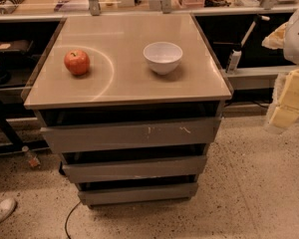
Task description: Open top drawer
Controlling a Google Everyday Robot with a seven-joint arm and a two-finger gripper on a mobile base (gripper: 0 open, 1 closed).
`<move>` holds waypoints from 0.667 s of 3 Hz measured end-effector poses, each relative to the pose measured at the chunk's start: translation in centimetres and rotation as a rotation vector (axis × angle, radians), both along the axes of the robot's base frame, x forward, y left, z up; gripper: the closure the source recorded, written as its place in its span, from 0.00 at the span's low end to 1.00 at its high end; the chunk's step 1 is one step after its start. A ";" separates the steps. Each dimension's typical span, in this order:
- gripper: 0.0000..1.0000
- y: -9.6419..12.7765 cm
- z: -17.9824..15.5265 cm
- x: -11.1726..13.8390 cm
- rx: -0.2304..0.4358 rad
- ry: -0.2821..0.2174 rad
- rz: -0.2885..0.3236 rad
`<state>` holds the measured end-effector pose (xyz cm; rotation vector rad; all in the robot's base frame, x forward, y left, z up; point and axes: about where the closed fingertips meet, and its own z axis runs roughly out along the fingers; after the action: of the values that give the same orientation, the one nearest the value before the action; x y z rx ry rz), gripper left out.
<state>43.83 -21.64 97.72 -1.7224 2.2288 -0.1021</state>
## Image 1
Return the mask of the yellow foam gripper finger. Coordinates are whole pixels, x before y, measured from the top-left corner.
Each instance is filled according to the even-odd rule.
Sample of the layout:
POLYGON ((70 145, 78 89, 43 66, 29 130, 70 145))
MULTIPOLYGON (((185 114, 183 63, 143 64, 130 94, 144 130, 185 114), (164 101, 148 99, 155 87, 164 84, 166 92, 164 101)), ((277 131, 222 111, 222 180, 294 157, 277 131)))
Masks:
POLYGON ((264 128, 282 133, 299 118, 299 69, 279 74, 272 94, 264 128))

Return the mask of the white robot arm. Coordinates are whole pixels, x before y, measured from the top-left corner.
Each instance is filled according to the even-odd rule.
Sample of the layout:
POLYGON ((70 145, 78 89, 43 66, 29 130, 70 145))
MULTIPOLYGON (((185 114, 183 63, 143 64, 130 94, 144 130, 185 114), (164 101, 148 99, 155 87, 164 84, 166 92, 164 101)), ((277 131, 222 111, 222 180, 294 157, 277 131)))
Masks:
MULTIPOLYGON (((262 46, 272 50, 282 49, 284 58, 299 66, 299 7, 286 23, 262 41, 262 46)), ((299 68, 277 76, 265 128, 280 134, 298 118, 299 68)))

